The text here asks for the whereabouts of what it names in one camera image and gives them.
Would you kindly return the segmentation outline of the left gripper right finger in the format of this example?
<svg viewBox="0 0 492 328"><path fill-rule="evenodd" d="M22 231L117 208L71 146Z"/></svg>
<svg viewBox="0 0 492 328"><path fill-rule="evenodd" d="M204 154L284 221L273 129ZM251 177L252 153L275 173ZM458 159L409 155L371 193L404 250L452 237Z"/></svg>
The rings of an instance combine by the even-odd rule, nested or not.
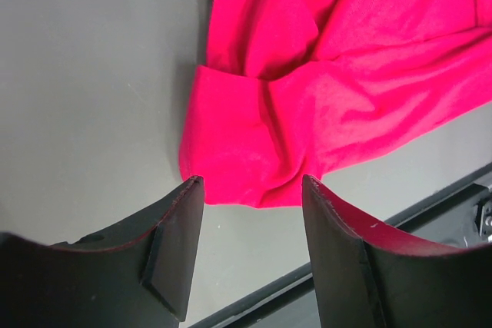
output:
<svg viewBox="0 0 492 328"><path fill-rule="evenodd" d="M409 234L304 176L302 210L323 327L489 327L491 245Z"/></svg>

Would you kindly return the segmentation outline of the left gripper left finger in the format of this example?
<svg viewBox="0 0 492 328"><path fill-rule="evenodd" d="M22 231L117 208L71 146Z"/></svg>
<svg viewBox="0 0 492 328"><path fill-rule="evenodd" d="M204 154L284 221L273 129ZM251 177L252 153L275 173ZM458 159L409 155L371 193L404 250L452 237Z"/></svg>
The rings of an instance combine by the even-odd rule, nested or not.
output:
<svg viewBox="0 0 492 328"><path fill-rule="evenodd" d="M204 211L187 179L70 244L1 235L3 327L176 327L185 321Z"/></svg>

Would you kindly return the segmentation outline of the crimson t shirt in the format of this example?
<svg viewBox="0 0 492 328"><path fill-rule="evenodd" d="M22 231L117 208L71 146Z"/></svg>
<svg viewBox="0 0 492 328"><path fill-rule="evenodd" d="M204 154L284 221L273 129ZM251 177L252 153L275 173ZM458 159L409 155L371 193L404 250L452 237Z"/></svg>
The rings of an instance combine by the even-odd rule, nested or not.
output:
<svg viewBox="0 0 492 328"><path fill-rule="evenodd" d="M302 178L491 101L491 0L211 0L178 165L208 204L297 206Z"/></svg>

